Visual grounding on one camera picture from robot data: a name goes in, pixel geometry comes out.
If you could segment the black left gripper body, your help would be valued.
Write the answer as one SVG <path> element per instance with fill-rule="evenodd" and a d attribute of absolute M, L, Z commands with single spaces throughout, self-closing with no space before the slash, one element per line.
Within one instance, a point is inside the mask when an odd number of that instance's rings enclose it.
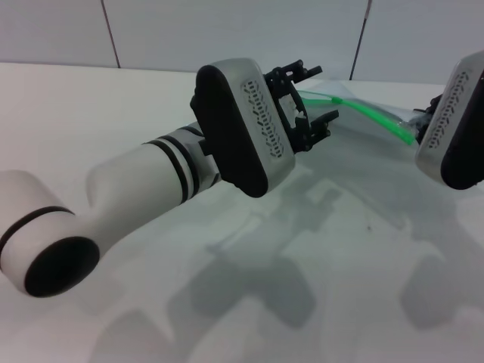
<path fill-rule="evenodd" d="M 309 121 L 301 97 L 291 81 L 272 81 L 271 96 L 278 110 L 284 131 L 291 144 L 305 144 Z"/>

